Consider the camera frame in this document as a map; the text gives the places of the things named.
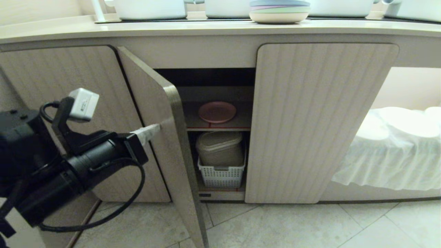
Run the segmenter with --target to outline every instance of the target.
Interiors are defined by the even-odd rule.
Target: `black cable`
[[[142,165],[140,165],[137,161],[135,161],[132,158],[119,158],[119,159],[113,160],[107,166],[102,167],[102,168],[105,169],[105,168],[107,168],[117,162],[121,162],[121,161],[130,162],[130,163],[132,163],[132,165],[138,167],[139,170],[141,171],[141,182],[139,184],[139,187],[136,190],[136,192],[132,195],[132,197],[126,203],[124,203],[124,205],[122,205],[120,208],[118,208],[115,212],[111,213],[107,217],[105,217],[99,221],[90,223],[90,224],[74,225],[74,226],[47,226],[47,225],[44,225],[43,223],[41,223],[39,225],[40,229],[42,231],[55,232],[55,233],[80,232],[80,231],[84,231],[86,229],[90,229],[90,228],[99,226],[101,224],[104,224],[104,223],[112,220],[117,215],[121,214],[127,207],[129,207],[130,204],[132,204],[134,202],[136,197],[138,197],[138,195],[139,195],[139,193],[141,193],[142,187],[144,186],[144,183],[146,181],[146,172],[145,172],[144,168],[142,167]]]
[[[40,107],[41,117],[43,117],[43,119],[45,119],[47,122],[52,123],[54,119],[46,113],[46,108],[53,107],[53,108],[57,109],[59,107],[59,105],[60,105],[59,101],[47,102],[47,103],[43,104]]]

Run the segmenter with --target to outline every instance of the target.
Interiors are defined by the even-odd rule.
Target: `wall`
[[[371,108],[425,110],[440,102],[441,68],[392,67]]]
[[[0,26],[77,15],[77,0],[0,0]]]

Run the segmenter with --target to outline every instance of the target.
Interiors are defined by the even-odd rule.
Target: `pink plate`
[[[199,108],[199,117],[204,121],[220,124],[233,119],[236,107],[224,101],[213,101]]]

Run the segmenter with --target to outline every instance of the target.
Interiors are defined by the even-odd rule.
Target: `white cylinder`
[[[205,0],[208,18],[250,18],[250,0]]]
[[[305,0],[311,3],[309,16],[366,17],[374,0]]]
[[[113,0],[121,20],[159,20],[187,17],[184,0]]]

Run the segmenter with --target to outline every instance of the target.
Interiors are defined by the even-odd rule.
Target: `wood grain cabinet door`
[[[89,134],[107,130],[123,133],[142,127],[117,54],[111,47],[4,52],[0,53],[0,66],[30,109],[39,109],[45,102],[60,100],[80,87],[99,94],[91,122],[69,123],[76,132]],[[137,201],[169,202],[167,188],[154,156],[150,149],[147,152],[149,162],[144,165],[146,183]],[[139,180],[138,169],[126,167],[103,181],[93,192],[103,201],[126,201],[135,192]]]
[[[394,44],[261,46],[245,201],[319,201],[398,52]]]
[[[118,53],[144,123],[161,125],[161,131],[151,143],[172,200],[193,243],[197,248],[207,248],[196,173],[178,91],[125,47],[118,47]]]

